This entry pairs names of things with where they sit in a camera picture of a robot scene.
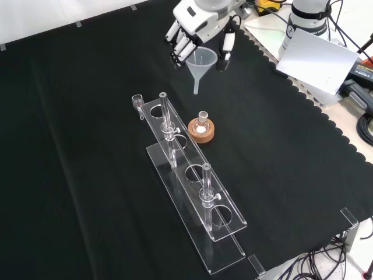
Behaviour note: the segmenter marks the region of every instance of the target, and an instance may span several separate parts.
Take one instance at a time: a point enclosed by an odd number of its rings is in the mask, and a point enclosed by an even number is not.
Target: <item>device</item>
[[[362,87],[373,90],[373,67],[355,62],[346,79],[352,79]]]
[[[287,48],[296,28],[302,28],[317,36],[328,37],[326,18],[331,13],[329,3],[330,0],[293,1],[287,36],[280,54]],[[178,67],[184,65],[185,60],[198,46],[224,30],[224,42],[219,48],[217,65],[226,68],[235,39],[234,28],[230,24],[232,21],[230,13],[235,11],[244,20],[251,14],[254,6],[258,6],[254,0],[181,0],[173,10],[175,22],[165,37],[165,42],[173,47],[171,60],[174,65]]]

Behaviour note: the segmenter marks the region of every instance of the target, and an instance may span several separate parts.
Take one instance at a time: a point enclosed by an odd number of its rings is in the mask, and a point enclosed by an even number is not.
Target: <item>electrical wire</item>
[[[273,2],[273,3],[285,3],[287,0],[280,0],[280,1],[277,1],[277,0],[268,0],[269,2]]]
[[[369,132],[369,124],[373,120],[373,116],[368,113],[359,118],[356,124],[356,130],[360,138],[367,144],[373,146],[373,135]]]
[[[234,16],[232,16],[232,17],[230,18],[230,21],[232,21],[236,16],[240,19],[240,23],[239,23],[238,26],[241,26],[242,18],[241,18],[239,15],[234,15]]]
[[[342,11],[343,0],[337,0],[337,1],[334,1],[334,2],[331,3],[331,5],[330,5],[330,6],[332,6],[333,4],[338,3],[338,2],[341,2],[341,4],[340,4],[340,7],[339,7],[339,12],[338,12],[338,17],[337,17],[336,24],[338,24],[339,16],[340,16],[340,13],[341,13],[341,11]],[[347,47],[347,43],[346,43],[346,40],[344,39],[344,36],[343,36],[342,32],[341,32],[339,29],[337,29],[336,26],[335,26],[335,29],[336,29],[336,30],[338,31],[338,33],[340,34],[340,36],[341,36],[341,38],[342,38],[342,40],[343,40],[343,44],[344,44],[344,46]]]
[[[326,249],[325,247],[323,247],[323,249],[320,251],[313,251],[313,252],[307,253],[306,256],[302,258],[298,257],[288,267],[288,269],[279,277],[278,280],[290,280],[291,274],[294,270],[296,263],[300,261],[301,261],[300,273],[297,274],[293,278],[293,280],[301,280],[301,279],[327,280],[336,271],[337,267],[342,263],[344,263],[344,274],[343,274],[343,280],[344,280],[346,277],[346,265],[347,265],[347,251],[346,251],[345,238],[340,239],[340,238],[334,237],[330,245],[335,246],[335,247],[329,248],[329,249]],[[329,251],[337,250],[337,249],[340,249],[340,254],[339,254],[338,260],[335,260],[333,257],[330,256]],[[321,277],[321,274],[315,262],[315,256],[321,253],[326,253],[326,255],[332,261],[336,263],[336,265],[333,267],[331,272],[325,278]],[[307,260],[309,262],[309,272],[304,272],[304,264],[306,263]]]
[[[338,24],[333,20],[333,18],[331,17],[331,16],[329,16],[329,18],[330,18],[330,20],[332,21],[332,23],[336,26],[336,28],[338,29],[338,30],[340,30],[350,41],[351,41],[351,43],[353,43],[363,54],[365,54],[366,56],[367,56],[367,58],[369,59],[369,61],[371,62],[371,63],[373,63],[373,59],[363,50],[363,49],[361,49],[361,47],[359,47],[359,45],[358,44],[356,44],[355,43],[355,41],[354,40],[352,40],[347,34],[346,34],[346,32],[344,32],[343,30],[342,30],[342,28],[340,28],[339,26],[338,26]]]
[[[367,240],[367,239],[371,238],[372,236],[373,236],[373,232],[369,236],[367,236],[367,237],[360,238],[360,240]]]
[[[279,19],[281,19],[284,23],[286,23],[286,25],[288,25],[287,20],[284,19],[283,17],[279,16],[278,14],[276,14],[274,11],[272,11],[272,10],[270,10],[270,9],[268,9],[268,8],[264,8],[264,7],[258,6],[258,5],[255,4],[255,3],[249,3],[249,5],[255,6],[255,7],[260,8],[260,9],[263,9],[263,10],[265,10],[266,12],[271,13],[271,14],[277,16],[277,17],[278,17]]]

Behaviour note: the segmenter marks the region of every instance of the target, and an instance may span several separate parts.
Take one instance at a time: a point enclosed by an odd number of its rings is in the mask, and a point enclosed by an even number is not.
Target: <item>black tablecloth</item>
[[[131,96],[167,92],[248,222],[267,270],[373,215],[373,168],[239,31],[225,72],[193,95],[163,38],[176,1],[149,1],[10,43],[0,52],[2,279],[209,279],[159,180]],[[207,44],[217,50],[218,38]],[[217,279],[253,279],[247,260]]]

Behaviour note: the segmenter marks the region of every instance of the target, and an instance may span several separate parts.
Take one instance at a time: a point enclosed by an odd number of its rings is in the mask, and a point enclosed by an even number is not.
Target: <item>clear acrylic rack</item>
[[[132,103],[158,141],[147,152],[207,271],[214,274],[244,259],[234,233],[247,223],[167,95],[144,103],[138,94]]]

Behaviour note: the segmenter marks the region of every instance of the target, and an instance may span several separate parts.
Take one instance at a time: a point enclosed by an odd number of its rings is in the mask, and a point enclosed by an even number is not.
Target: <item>white wall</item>
[[[0,44],[144,0],[0,0]]]

